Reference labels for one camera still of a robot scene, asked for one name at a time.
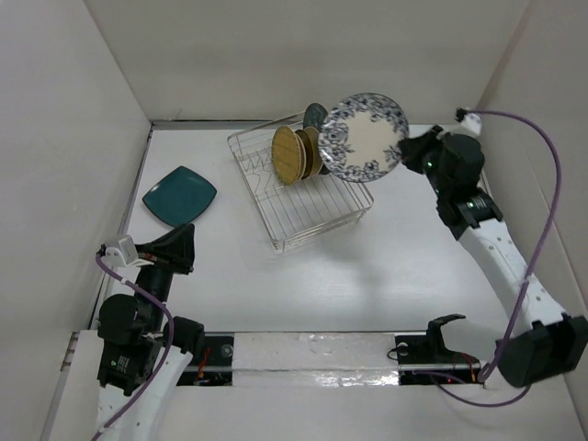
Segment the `plain cream plate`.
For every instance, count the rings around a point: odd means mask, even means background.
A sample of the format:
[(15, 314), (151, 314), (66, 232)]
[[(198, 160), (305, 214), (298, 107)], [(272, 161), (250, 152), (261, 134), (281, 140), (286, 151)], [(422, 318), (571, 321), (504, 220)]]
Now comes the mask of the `plain cream plate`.
[(310, 176), (318, 175), (323, 167), (322, 158), (319, 154), (318, 150), (318, 140), (320, 132), (314, 128), (313, 126), (309, 126), (304, 128), (304, 131), (309, 136), (311, 140), (311, 149), (312, 149), (312, 167)]

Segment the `brown gold patterned plate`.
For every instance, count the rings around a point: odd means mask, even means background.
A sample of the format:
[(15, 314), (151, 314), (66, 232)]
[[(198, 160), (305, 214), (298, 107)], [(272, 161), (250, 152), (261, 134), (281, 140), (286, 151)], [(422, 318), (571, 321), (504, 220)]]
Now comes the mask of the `brown gold patterned plate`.
[(314, 167), (314, 149), (311, 138), (305, 130), (296, 130), (295, 134), (302, 141), (305, 153), (304, 169), (301, 176), (301, 179), (304, 180), (311, 175), (312, 168)]

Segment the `cream plate with characters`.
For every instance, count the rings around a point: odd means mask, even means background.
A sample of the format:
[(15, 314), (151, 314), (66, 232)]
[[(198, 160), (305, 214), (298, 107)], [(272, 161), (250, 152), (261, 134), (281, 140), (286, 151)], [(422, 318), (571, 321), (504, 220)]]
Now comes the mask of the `cream plate with characters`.
[(304, 141), (298, 133), (295, 134), (296, 142), (298, 144), (299, 151), (299, 171), (297, 172), (296, 181), (300, 181), (304, 175), (307, 162), (306, 147)]

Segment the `blue floral white plate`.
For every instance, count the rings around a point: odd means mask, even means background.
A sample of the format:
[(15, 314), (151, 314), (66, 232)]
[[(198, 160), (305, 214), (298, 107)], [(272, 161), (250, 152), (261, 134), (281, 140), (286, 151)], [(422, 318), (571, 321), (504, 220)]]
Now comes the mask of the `blue floral white plate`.
[(410, 135), (408, 119), (392, 98), (358, 93), (337, 103), (325, 117), (318, 139), (323, 165), (348, 182), (367, 183), (401, 162), (399, 143)]

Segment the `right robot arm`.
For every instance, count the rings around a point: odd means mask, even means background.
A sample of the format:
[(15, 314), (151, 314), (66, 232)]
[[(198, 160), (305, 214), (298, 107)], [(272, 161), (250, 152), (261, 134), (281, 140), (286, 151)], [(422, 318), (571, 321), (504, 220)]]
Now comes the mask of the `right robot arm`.
[(400, 141), (402, 163), (425, 175), (441, 221), (489, 281), (509, 323), (493, 364), (522, 388), (574, 370), (587, 346), (587, 320), (570, 316), (544, 289), (515, 246), (503, 214), (480, 186), (481, 144), (435, 126)]

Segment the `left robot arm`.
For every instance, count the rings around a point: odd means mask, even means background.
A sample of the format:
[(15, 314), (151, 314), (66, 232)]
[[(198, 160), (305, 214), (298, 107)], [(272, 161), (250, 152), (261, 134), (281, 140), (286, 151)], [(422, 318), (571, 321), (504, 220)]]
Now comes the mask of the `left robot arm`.
[(95, 440), (156, 439), (176, 383), (204, 356), (203, 324), (167, 307), (174, 276), (194, 269), (194, 235), (185, 223), (149, 243), (117, 236), (96, 252), (98, 266), (131, 292), (108, 297), (98, 312)]

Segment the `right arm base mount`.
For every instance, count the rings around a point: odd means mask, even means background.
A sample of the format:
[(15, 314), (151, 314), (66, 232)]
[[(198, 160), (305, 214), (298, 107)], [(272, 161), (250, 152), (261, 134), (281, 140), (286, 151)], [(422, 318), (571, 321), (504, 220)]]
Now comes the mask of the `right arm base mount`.
[(464, 320), (449, 314), (431, 320), (422, 332), (394, 336), (387, 358), (397, 364), (401, 386), (477, 384), (481, 361), (472, 355), (447, 348), (442, 327)]

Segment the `round teal plate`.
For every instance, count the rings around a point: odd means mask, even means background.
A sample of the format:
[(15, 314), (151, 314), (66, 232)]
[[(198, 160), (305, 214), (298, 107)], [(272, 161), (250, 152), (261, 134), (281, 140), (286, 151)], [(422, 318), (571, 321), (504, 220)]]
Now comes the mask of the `round teal plate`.
[(328, 115), (327, 109), (320, 103), (311, 103), (307, 106), (302, 125), (304, 128), (313, 127), (317, 131), (321, 131), (322, 124)]

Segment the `yellow plate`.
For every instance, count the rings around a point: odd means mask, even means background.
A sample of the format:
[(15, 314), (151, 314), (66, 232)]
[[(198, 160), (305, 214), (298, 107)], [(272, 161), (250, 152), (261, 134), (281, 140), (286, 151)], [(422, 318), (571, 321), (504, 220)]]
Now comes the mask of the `yellow plate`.
[(277, 178), (285, 186), (293, 185), (299, 171), (299, 151), (295, 131), (279, 127), (271, 142), (271, 159)]

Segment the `square teal plate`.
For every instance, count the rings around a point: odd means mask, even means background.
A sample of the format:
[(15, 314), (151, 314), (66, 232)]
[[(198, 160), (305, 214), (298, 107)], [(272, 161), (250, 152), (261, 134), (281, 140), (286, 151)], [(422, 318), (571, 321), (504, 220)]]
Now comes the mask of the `square teal plate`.
[(159, 221), (178, 227), (203, 214), (216, 196), (209, 180), (180, 165), (155, 184), (142, 202)]

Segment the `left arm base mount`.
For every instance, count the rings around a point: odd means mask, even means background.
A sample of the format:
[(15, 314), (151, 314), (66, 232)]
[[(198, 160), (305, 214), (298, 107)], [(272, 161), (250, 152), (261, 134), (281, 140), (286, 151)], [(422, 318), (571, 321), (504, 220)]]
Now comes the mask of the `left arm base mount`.
[(233, 355), (234, 334), (206, 333), (202, 352), (185, 368), (177, 386), (231, 386)]

